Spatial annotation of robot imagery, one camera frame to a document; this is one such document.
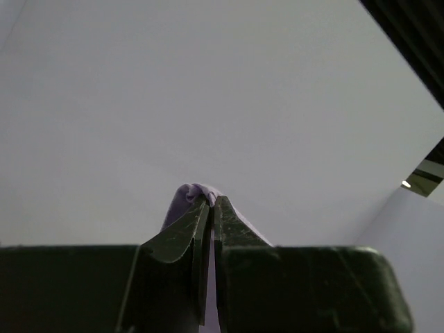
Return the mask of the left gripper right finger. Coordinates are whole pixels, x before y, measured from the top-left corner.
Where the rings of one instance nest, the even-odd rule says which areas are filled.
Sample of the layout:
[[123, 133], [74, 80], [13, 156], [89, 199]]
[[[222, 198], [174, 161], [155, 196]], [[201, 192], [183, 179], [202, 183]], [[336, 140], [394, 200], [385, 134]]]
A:
[[222, 332], [274, 332], [275, 249], [241, 221], [226, 196], [214, 206], [216, 303]]

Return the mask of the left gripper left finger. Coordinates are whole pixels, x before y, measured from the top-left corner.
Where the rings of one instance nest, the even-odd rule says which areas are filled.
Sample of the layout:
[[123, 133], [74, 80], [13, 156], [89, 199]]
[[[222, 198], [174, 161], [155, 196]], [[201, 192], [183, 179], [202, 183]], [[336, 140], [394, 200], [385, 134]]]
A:
[[142, 244], [130, 273], [120, 332], [198, 332], [205, 322], [210, 205], [196, 200]]

